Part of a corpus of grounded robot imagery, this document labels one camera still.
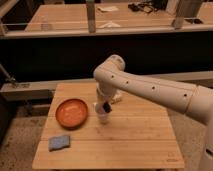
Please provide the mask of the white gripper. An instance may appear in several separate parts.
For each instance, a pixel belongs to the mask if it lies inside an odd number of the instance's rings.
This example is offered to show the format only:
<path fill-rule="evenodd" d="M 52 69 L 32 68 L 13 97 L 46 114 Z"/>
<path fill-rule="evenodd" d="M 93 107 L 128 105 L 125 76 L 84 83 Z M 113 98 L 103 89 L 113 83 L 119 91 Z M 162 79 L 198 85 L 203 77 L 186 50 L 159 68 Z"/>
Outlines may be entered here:
<path fill-rule="evenodd" d="M 98 85 L 96 93 L 97 93 L 97 102 L 103 105 L 103 109 L 106 113 L 110 113 L 112 111 L 112 108 L 109 102 L 114 96 L 114 91 L 112 89 L 107 89 Z"/>

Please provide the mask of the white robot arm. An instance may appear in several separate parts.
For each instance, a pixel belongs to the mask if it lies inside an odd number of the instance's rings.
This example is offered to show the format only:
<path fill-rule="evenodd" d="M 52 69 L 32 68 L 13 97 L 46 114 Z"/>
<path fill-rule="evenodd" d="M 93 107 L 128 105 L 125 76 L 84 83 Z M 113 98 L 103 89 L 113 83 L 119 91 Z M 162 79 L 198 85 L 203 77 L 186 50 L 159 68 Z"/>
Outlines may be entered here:
<path fill-rule="evenodd" d="M 213 89 L 200 85 L 139 76 L 124 71 L 125 61 L 111 55 L 96 67 L 96 113 L 104 117 L 110 111 L 110 101 L 117 90 L 150 100 L 170 108 L 206 126 L 205 144 L 198 171 L 213 171 Z"/>

